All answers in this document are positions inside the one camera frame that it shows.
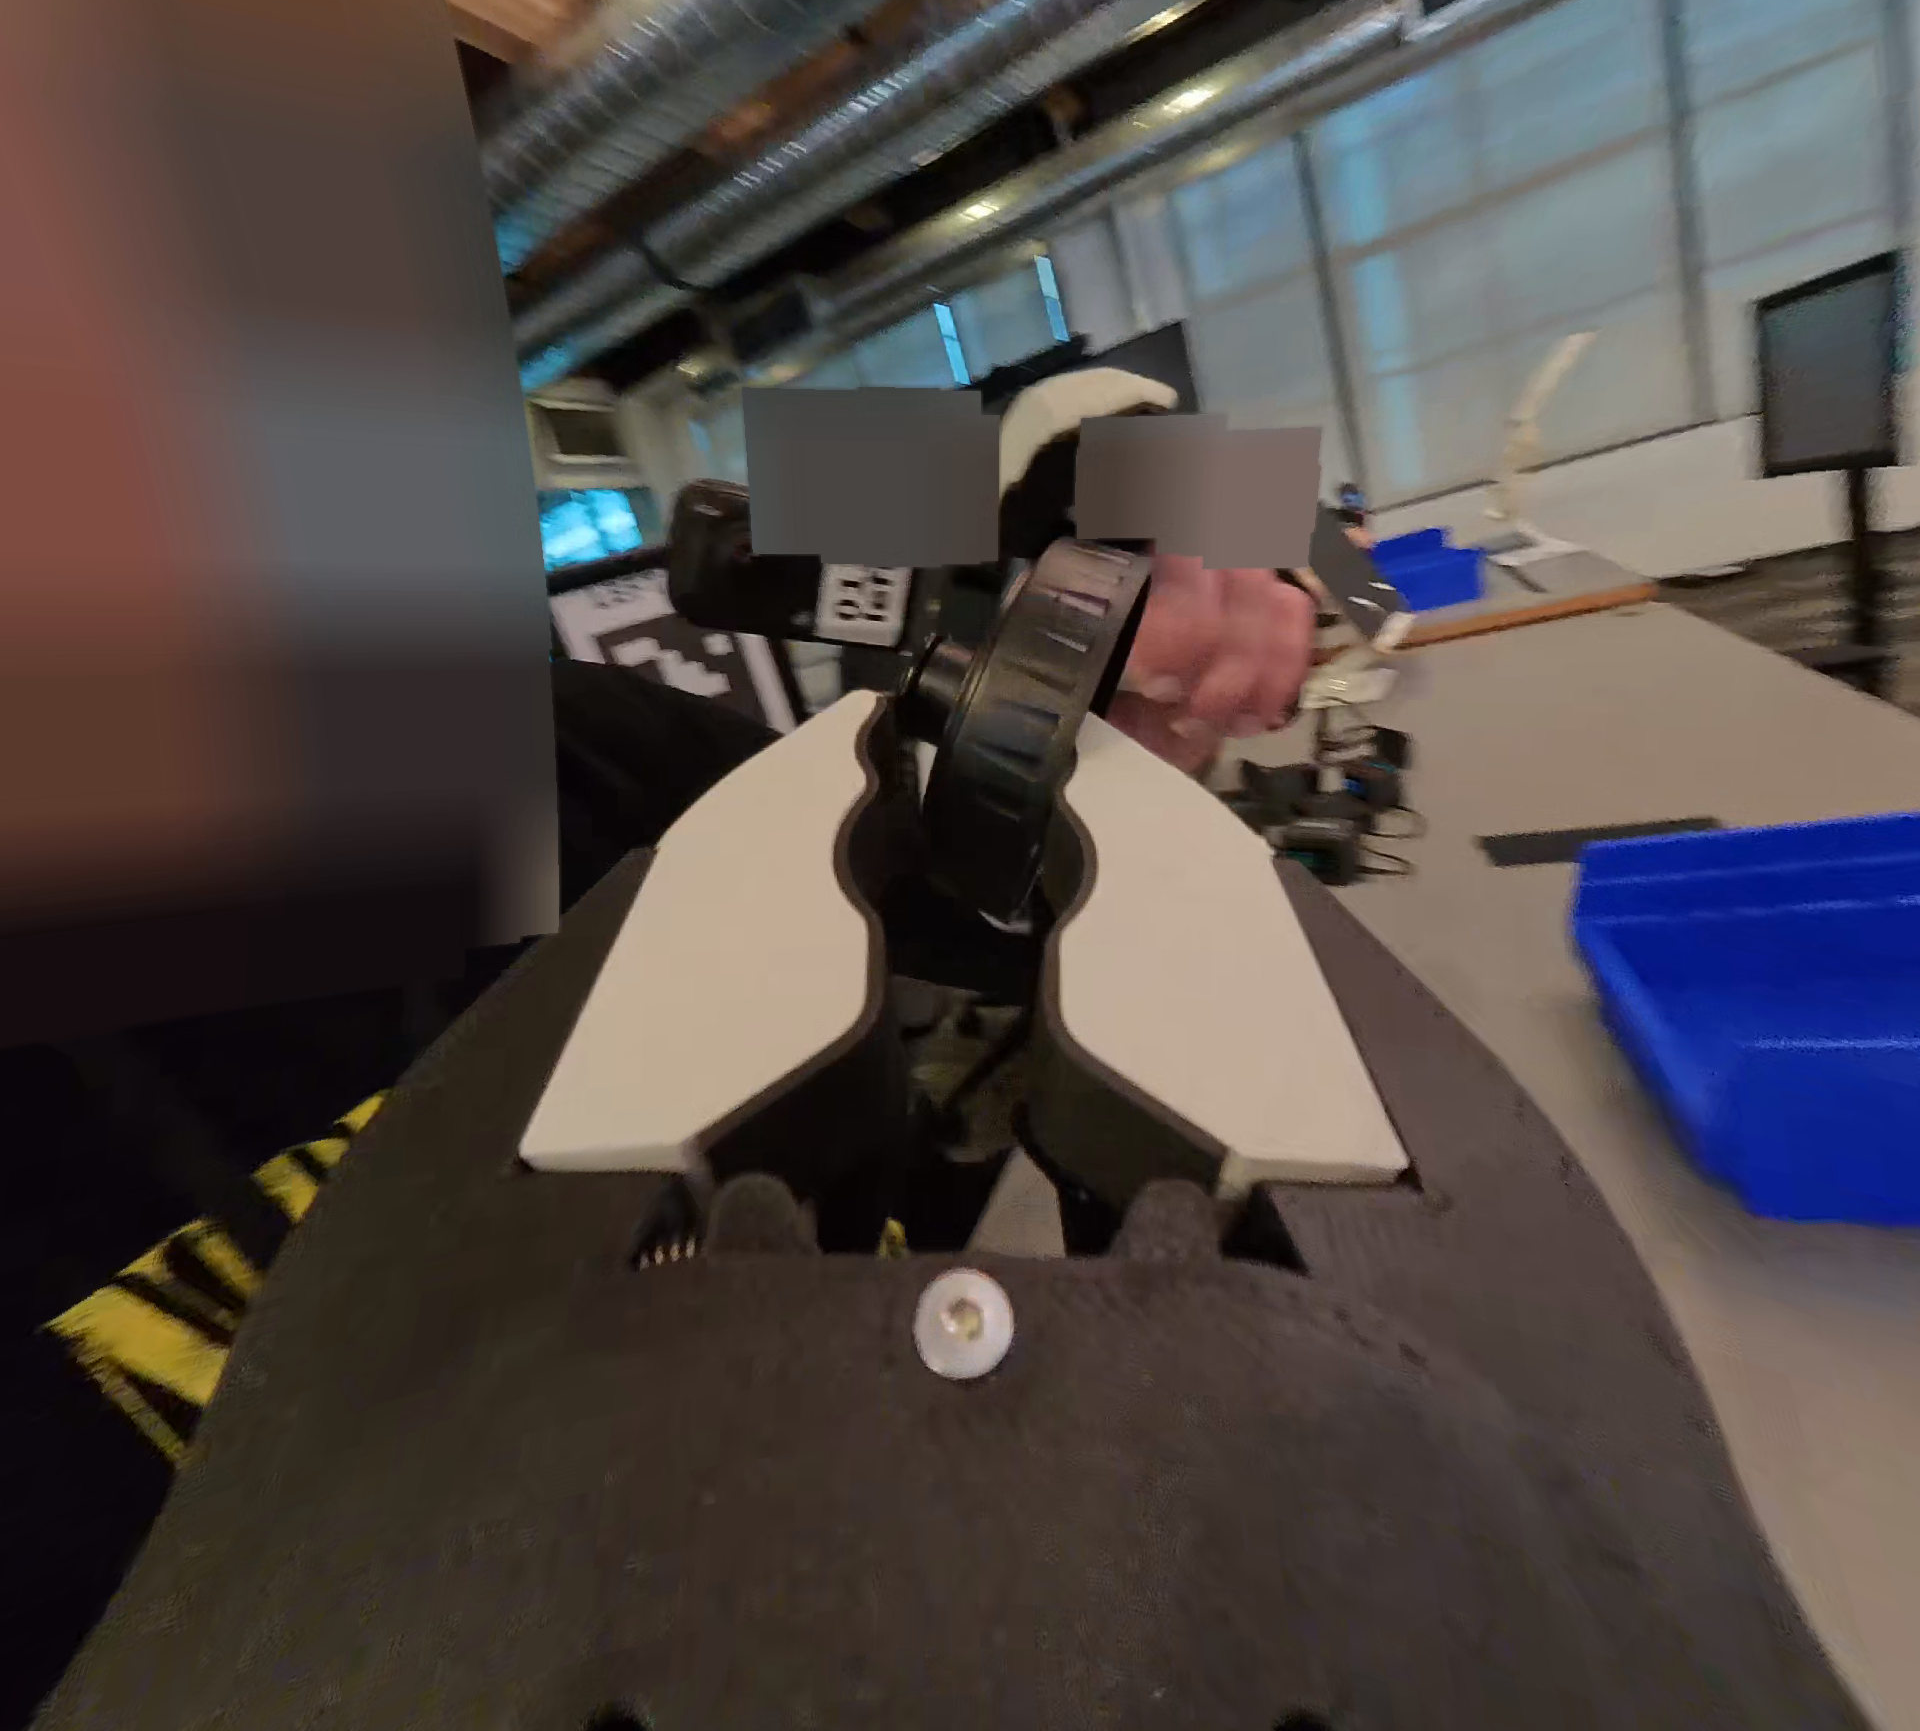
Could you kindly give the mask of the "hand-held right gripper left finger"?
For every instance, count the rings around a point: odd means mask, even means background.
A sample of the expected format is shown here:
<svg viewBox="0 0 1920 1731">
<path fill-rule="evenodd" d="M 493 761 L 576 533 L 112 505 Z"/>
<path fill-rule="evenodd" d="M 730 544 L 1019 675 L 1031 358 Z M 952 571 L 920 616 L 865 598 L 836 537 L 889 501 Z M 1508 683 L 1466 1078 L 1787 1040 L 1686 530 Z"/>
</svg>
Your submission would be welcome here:
<svg viewBox="0 0 1920 1731">
<path fill-rule="evenodd" d="M 906 1164 L 906 1040 L 879 897 L 906 820 L 900 735 L 844 693 L 709 789 L 639 887 L 521 1134 L 543 1174 L 645 1172 L 709 1212 L 780 1181 L 875 1253 Z"/>
</svg>

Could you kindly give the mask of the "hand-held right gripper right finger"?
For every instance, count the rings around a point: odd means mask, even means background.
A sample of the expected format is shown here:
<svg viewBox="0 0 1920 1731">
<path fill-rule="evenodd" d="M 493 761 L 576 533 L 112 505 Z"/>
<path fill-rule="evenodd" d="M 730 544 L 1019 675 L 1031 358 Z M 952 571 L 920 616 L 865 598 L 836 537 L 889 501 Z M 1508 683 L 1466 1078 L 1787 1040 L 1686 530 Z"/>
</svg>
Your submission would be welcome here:
<svg viewBox="0 0 1920 1731">
<path fill-rule="evenodd" d="M 1191 1182 L 1388 1189 L 1409 1146 L 1266 841 L 1087 717 L 1042 841 L 1027 1137 L 1123 1215 Z"/>
</svg>

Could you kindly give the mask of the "black bottle lid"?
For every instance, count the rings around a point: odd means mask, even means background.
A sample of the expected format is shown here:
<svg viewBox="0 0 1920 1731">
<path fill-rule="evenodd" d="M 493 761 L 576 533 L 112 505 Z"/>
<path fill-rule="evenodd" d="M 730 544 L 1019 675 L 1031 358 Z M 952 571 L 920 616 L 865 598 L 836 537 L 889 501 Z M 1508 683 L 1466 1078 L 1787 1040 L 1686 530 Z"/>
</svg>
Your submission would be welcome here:
<svg viewBox="0 0 1920 1731">
<path fill-rule="evenodd" d="M 1009 578 L 978 640 L 933 637 L 893 696 L 900 735 L 931 748 L 929 875 L 993 921 L 1027 907 L 1080 731 L 1113 700 L 1149 575 L 1144 551 L 1051 543 Z"/>
</svg>

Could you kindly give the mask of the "blue plastic bin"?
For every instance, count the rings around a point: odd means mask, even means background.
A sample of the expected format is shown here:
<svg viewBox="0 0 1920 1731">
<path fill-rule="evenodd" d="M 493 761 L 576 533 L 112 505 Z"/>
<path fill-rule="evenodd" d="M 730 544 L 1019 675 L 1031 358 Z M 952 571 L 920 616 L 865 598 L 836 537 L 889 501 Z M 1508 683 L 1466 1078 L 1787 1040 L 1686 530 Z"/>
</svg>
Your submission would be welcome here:
<svg viewBox="0 0 1920 1731">
<path fill-rule="evenodd" d="M 1917 816 L 1607 842 L 1571 946 L 1692 1170 L 1748 1215 L 1917 1229 Z"/>
<path fill-rule="evenodd" d="M 1485 598 L 1488 554 L 1458 544 L 1446 528 L 1423 528 L 1373 544 L 1380 578 L 1411 616 L 1436 616 Z"/>
</svg>

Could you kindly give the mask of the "person's left hand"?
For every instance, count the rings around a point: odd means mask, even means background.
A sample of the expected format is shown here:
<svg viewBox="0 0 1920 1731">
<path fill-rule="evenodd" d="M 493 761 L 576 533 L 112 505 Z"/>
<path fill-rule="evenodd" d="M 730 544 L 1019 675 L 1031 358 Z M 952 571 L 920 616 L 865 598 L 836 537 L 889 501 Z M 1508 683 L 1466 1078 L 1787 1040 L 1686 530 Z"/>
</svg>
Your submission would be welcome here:
<svg viewBox="0 0 1920 1731">
<path fill-rule="evenodd" d="M 1291 575 L 1158 554 L 1106 717 L 1200 779 L 1227 745 L 1293 719 L 1314 647 L 1315 601 Z"/>
</svg>

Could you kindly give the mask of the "black tape strip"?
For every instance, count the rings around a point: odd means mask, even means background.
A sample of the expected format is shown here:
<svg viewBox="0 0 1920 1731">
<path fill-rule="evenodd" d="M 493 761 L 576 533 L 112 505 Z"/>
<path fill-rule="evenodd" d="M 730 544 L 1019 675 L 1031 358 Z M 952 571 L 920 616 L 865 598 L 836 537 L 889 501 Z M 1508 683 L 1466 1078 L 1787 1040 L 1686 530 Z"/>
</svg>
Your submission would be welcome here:
<svg viewBox="0 0 1920 1731">
<path fill-rule="evenodd" d="M 1697 832 L 1720 832 L 1716 816 L 1652 818 L 1620 825 L 1568 825 L 1547 832 L 1499 832 L 1477 837 L 1477 851 L 1494 869 L 1578 865 L 1589 849 L 1607 842 L 1665 841 Z"/>
</svg>

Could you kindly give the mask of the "dark screen on stand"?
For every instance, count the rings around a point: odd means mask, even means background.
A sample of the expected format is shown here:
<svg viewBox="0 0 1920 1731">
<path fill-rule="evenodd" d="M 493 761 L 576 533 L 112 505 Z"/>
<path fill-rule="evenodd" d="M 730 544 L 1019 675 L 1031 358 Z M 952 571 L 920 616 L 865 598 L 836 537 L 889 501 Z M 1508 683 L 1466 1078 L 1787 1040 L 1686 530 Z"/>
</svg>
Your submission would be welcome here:
<svg viewBox="0 0 1920 1731">
<path fill-rule="evenodd" d="M 1755 304 L 1758 476 L 1837 477 L 1844 519 L 1844 637 L 1796 653 L 1823 676 L 1884 696 L 1886 575 L 1877 477 L 1904 463 L 1905 262 L 1868 256 Z"/>
</svg>

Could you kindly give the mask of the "silver air duct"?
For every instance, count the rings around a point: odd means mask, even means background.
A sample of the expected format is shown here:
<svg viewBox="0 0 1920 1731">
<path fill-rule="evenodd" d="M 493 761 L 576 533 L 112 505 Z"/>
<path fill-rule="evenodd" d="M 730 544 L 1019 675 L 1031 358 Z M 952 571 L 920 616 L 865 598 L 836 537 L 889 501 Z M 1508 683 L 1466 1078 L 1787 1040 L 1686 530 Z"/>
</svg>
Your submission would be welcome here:
<svg viewBox="0 0 1920 1731">
<path fill-rule="evenodd" d="M 707 301 L 916 152 L 947 152 L 1190 0 L 590 0 L 521 65 L 482 137 L 507 277 L 562 251 L 723 117 L 773 105 L 811 65 L 856 53 L 811 114 L 749 136 L 733 166 L 590 251 L 511 317 L 527 388 Z"/>
</svg>

